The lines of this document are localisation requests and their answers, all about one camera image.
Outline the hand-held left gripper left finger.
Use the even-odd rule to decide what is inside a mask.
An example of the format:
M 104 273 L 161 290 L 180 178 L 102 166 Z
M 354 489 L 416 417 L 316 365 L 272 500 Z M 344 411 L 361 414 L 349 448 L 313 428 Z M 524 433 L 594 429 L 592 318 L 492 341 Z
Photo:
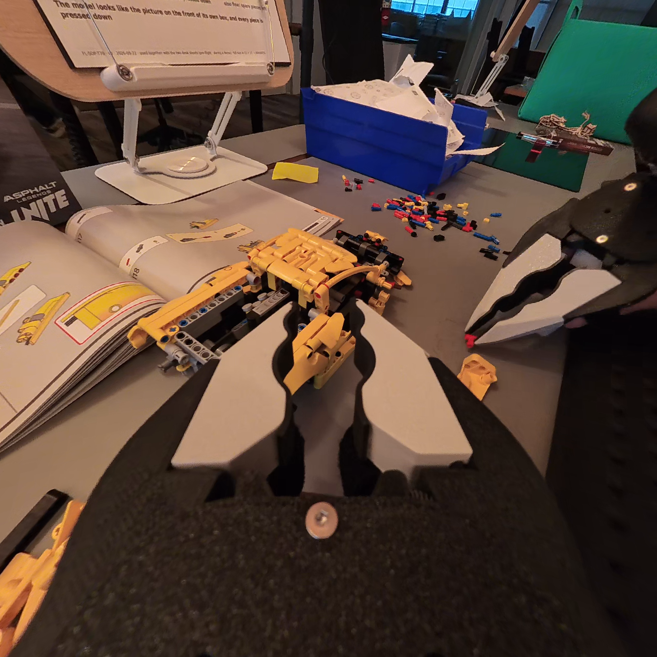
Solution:
M 304 486 L 304 439 L 284 383 L 294 364 L 299 307 L 285 303 L 231 347 L 201 397 L 171 459 L 178 469 L 206 466 L 266 479 L 275 495 Z

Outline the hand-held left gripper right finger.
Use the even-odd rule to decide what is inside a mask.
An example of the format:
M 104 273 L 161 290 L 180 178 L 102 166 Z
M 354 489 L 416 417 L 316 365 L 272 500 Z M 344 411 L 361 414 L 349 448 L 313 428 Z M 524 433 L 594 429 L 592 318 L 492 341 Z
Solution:
M 339 448 L 345 495 L 370 495 L 384 472 L 408 484 L 425 470 L 460 467 L 472 447 L 426 352 L 363 301 L 349 305 L 360 374 L 353 421 Z

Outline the yellow brick panel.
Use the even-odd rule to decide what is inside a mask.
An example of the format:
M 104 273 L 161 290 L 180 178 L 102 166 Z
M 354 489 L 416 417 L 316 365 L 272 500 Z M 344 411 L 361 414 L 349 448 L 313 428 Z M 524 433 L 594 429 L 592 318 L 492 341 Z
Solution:
M 482 401 L 489 387 L 497 382 L 497 371 L 488 360 L 472 353 L 464 358 L 457 378 Z

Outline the yellow brick car model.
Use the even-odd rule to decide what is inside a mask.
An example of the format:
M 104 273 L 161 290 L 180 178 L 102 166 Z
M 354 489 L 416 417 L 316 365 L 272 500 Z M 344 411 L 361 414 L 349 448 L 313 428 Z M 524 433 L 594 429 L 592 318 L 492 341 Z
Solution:
M 218 270 L 197 290 L 140 319 L 127 339 L 135 349 L 155 342 L 166 354 L 164 371 L 195 372 L 297 301 L 294 364 L 284 383 L 291 393 L 309 381 L 320 389 L 355 349 L 349 302 L 364 301 L 382 315 L 390 291 L 412 285 L 404 258 L 389 251 L 386 241 L 372 231 L 338 230 L 327 240 L 289 228 L 253 243 L 246 261 Z

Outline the instruction booklet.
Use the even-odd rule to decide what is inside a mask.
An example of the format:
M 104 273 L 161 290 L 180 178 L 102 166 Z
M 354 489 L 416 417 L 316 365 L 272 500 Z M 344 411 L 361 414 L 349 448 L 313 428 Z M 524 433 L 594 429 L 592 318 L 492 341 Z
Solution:
M 73 215 L 65 232 L 1 228 L 1 450 L 130 360 L 137 322 L 289 228 L 322 235 L 336 216 L 251 182 L 187 201 Z

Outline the dark green desk mat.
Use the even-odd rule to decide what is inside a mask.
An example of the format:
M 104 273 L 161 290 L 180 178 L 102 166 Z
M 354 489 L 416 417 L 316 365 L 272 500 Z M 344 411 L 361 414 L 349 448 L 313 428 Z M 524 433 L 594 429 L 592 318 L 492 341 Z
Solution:
M 566 191 L 580 191 L 588 154 L 560 152 L 545 147 L 535 160 L 529 161 L 531 143 L 519 139 L 516 133 L 494 128 L 484 131 L 482 144 L 485 147 L 497 146 L 498 149 L 490 154 L 475 156 L 474 162 Z

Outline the person's right hand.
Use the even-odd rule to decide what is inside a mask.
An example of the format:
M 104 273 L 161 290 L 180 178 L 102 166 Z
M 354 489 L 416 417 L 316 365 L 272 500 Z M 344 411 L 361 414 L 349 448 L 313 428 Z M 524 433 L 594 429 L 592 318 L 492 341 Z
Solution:
M 588 315 L 583 315 L 576 317 L 574 319 L 565 322 L 564 327 L 566 329 L 578 329 L 582 328 L 591 323 L 599 323 L 606 319 L 612 319 L 623 315 L 629 315 L 631 313 L 639 311 L 655 311 L 656 310 L 656 291 L 651 295 L 645 297 L 644 299 L 637 301 L 635 303 L 618 306 L 613 309 L 608 309 L 600 311 L 598 313 L 591 313 Z

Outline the small wooden skeleton model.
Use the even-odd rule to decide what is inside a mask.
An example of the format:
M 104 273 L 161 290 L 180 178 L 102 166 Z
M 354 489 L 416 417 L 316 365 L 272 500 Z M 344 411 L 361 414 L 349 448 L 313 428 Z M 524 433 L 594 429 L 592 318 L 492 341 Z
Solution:
M 590 122 L 590 116 L 590 113 L 583 112 L 583 122 L 575 127 L 568 127 L 563 116 L 556 114 L 542 116 L 536 124 L 536 134 L 556 141 L 559 151 L 611 155 L 613 146 L 604 140 L 595 138 L 596 125 Z

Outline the silver cylindrical tool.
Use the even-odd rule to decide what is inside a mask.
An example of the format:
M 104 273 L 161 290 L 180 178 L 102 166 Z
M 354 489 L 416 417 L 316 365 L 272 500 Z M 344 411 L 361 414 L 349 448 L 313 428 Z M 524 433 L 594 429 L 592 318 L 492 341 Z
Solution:
M 559 150 L 560 141 L 554 139 L 543 138 L 542 136 L 530 135 L 523 132 L 518 132 L 516 138 L 524 143 L 531 145 L 530 152 L 528 153 L 525 161 L 534 163 L 545 149 Z

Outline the green box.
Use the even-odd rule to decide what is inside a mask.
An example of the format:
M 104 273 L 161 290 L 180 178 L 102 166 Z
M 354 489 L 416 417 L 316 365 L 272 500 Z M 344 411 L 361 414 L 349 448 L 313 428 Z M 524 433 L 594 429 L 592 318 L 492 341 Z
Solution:
M 582 7 L 570 3 L 518 118 L 573 121 L 588 112 L 596 137 L 629 144 L 628 116 L 656 88 L 656 27 L 588 21 Z

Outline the blue plastic bin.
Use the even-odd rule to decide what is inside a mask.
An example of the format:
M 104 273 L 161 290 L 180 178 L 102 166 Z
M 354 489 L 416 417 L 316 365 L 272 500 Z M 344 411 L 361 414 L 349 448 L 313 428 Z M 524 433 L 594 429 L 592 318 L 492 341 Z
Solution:
M 303 88 L 308 155 L 421 195 L 473 155 L 446 158 L 446 127 Z

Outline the white crumpled paper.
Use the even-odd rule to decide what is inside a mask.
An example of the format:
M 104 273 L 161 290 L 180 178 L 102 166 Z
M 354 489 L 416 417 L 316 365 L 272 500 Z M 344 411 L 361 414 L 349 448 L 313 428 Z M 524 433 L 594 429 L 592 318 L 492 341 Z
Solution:
M 408 55 L 390 81 L 374 79 L 311 88 L 317 93 L 336 99 L 447 128 L 446 158 L 451 158 L 459 152 L 464 152 L 468 156 L 487 156 L 500 149 L 499 145 L 479 149 L 457 149 L 463 146 L 465 136 L 454 122 L 454 102 L 449 101 L 439 90 L 435 92 L 434 100 L 431 101 L 420 88 L 420 83 L 427 77 L 431 68 L 430 62 L 416 62 Z

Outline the yellow sticky note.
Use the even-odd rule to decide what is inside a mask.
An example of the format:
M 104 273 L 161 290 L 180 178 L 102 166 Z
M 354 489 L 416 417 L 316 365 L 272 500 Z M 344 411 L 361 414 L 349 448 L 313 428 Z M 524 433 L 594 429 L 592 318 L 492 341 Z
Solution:
M 305 184 L 316 184 L 319 180 L 319 169 L 296 162 L 277 162 L 272 172 L 272 180 L 285 179 Z

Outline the dark toy set box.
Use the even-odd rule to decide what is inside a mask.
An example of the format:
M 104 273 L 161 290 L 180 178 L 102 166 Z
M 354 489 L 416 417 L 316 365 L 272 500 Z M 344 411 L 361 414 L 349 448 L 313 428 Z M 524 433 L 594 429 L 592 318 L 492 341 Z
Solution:
M 1 225 L 61 226 L 81 210 L 77 198 L 9 88 L 1 82 Z

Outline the white document stand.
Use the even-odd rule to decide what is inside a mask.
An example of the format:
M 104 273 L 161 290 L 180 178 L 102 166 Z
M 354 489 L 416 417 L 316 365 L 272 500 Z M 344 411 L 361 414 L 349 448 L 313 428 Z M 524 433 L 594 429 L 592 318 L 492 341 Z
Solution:
M 30 78 L 48 90 L 82 103 L 276 89 L 292 76 L 294 52 L 283 1 L 276 2 L 290 64 L 257 74 L 245 64 L 128 64 L 125 80 L 116 65 L 75 69 L 68 65 L 35 1 L 1 2 L 1 49 Z

